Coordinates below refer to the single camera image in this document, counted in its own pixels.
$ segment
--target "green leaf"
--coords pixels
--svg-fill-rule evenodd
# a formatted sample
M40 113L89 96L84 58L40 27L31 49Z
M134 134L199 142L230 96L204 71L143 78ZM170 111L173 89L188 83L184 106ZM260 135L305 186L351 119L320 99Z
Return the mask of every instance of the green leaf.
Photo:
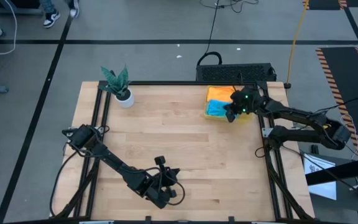
M124 69L122 69L121 73L118 75L117 79L120 85L120 89L123 89L128 82L128 69L126 65Z
M103 75L106 77L108 85L99 86L99 88L114 95L125 96L129 84L127 66L125 65L118 76L115 76L114 72L109 71L107 68L101 67L101 69Z
M101 68L102 68L103 75L106 77L106 80L109 83L109 85L113 86L117 78L107 68L104 67Z

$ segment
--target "blue cloth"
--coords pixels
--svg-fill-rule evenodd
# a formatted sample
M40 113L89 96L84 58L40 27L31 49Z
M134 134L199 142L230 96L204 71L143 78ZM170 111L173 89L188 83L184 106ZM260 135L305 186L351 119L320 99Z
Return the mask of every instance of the blue cloth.
M210 100L206 109L206 114L210 116L225 116L226 110L223 106L230 103L219 100Z

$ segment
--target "black cable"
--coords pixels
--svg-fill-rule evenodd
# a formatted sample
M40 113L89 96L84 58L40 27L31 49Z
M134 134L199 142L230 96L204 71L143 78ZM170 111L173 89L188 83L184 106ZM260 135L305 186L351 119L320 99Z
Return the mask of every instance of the black cable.
M95 156L90 150L88 149L78 149L76 146L68 143L69 146L71 146L72 149L74 149L75 152L78 153L79 156L82 158L99 158L102 157L102 155Z
M110 127L108 125L104 125L103 127L99 127L99 128L104 129L104 131L101 134L106 134L107 132L110 131Z
M59 171L57 172L56 175L56 179L55 179L55 183L53 184L53 189L52 189L52 194L50 195L50 200L49 200L49 211L50 214L52 215L52 217L55 217L55 213L53 212L53 208L52 208L52 202L53 202L53 196L55 195L55 190L56 190L56 186L57 186L57 181L59 179L60 173L62 172L64 166L67 164L67 162L75 156L75 154L77 154L77 152L74 152L71 156L69 156L66 161L62 164L62 166L60 167Z
M151 168L148 168L148 169L140 169L140 170L129 170L129 169L126 169L124 168L123 166L121 166L119 168L120 170L124 171L124 172L127 172L127 173L130 173L130 174L140 174L140 173L143 173L143 172L147 172L147 171L150 171L150 170L158 170L159 172L161 172L160 168L158 167L151 167Z
M239 3L241 2L241 6L240 6L240 11L236 11L233 7L233 5L235 5L236 3ZM230 7L231 7L231 10L233 10L233 12L235 13L241 13L242 12L242 6L244 5L244 3L247 3L247 4L259 4L259 0L255 0L255 2L249 2L249 1L243 1L243 0L230 0Z
M349 146L347 146L347 145L345 145L345 146L346 146L351 152L353 152L353 154L355 154L356 156L358 156L357 153L353 151L353 149L351 149L351 148L350 148Z
M205 51L204 55L208 53L209 46L211 45L212 33L213 33L213 31L214 31L216 13L217 13L217 11L218 11L218 5L219 5L219 0L216 2L214 20L213 20L213 22L212 22L212 28L211 28L211 33L210 33L210 35L209 35L208 46L207 46L207 48L206 48L206 51Z
M320 110L315 111L314 114L319 114L320 111L324 111L323 113L326 114L326 113L327 113L329 110L331 110L331 109L337 108L338 106L341 106L341 105L348 104L348 103L350 103L350 102L352 102L352 101L355 101L355 100L358 100L358 97L353 98L353 99L351 99L351 100L347 100L347 101L345 101L345 102L343 102L343 103L340 103L340 104L337 104L337 105L335 105L335 106L330 106L330 107L327 107L327 108L322 108L322 109L320 109Z
M257 148L256 150L255 150L255 156L256 157L258 157L258 158L263 158L263 157L265 157L265 154L263 155L263 156L258 156L257 155L257 152L260 150L260 149L263 149L264 147L262 146L262 147L259 147L259 148Z
M242 4L241 4L241 9L242 9L242 5L244 4L244 3L248 3L248 4L258 4L259 3L259 0L255 0L255 2L249 2L249 1L244 1L244 0L237 0L237 1L235 1L235 0L233 0L234 1L234 3L230 3L230 4L227 4L227 5L225 5L225 4L222 4L222 5L218 5L218 9L224 9L225 7L228 7L228 6L234 6L235 4L237 4L237 3L239 3L239 2L241 2ZM202 5L202 6L204 6L204 7L208 7L208 8L211 8L211 9L215 9L215 7L213 7L213 6L207 6L207 5L205 5L204 3L203 3L203 0L200 0L199 1L200 2L200 4Z
M62 147L62 151L63 151L63 157L65 156L65 152L66 152L66 145L68 144L68 142L66 142L63 147Z
M289 147L285 147L283 146L283 148L288 149L289 151L295 152L297 153L299 156L302 157L302 155L299 152L296 152L294 149L290 149ZM329 174L331 177L334 177L334 179L336 179L337 181L341 182L342 184L348 186L350 189L352 189L354 192L356 192L358 194L358 190L356 188L354 188L352 185L346 183L345 181L341 180L339 177L335 176L331 171L321 167L319 164L313 162L311 159L307 158L306 156L303 156L305 159L309 160L309 162L311 162L312 164L318 166L321 170L325 171L327 174Z
M177 203L167 202L167 204L172 205L172 206L176 206L176 205L181 204L184 201L185 197L186 197L186 190L185 190L184 186L181 183L179 183L177 180L174 180L174 179L172 179L171 177L169 177L167 175L166 175L166 178L168 178L168 179L174 181L174 183L178 184L181 187L181 190L183 191L183 196L182 196L182 198L180 199L179 202L177 202Z

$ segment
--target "jeans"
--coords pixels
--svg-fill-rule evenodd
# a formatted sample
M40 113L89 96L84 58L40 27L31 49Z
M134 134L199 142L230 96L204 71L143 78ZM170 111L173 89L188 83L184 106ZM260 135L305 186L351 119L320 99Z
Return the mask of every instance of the jeans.
M65 0L67 4L71 3L72 0ZM55 6L52 4L52 0L40 0L40 4L46 13L55 12Z

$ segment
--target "yellow cable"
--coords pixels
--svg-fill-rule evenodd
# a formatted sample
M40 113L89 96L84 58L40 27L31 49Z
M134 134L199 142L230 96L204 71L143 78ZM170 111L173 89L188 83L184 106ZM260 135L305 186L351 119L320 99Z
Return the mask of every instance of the yellow cable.
M303 12L302 12L301 20L299 21L298 29L296 30L295 38L293 39L293 42L292 42L291 54L290 54L290 61L288 62L287 84L290 82L290 77L291 77L291 67L292 67L293 49L295 48L295 43L296 43L296 40L297 40L297 38L298 38L299 31L300 31L301 26L302 26L303 18L305 18L306 9L307 9L308 5L309 5L309 0L306 0L305 6L303 7Z

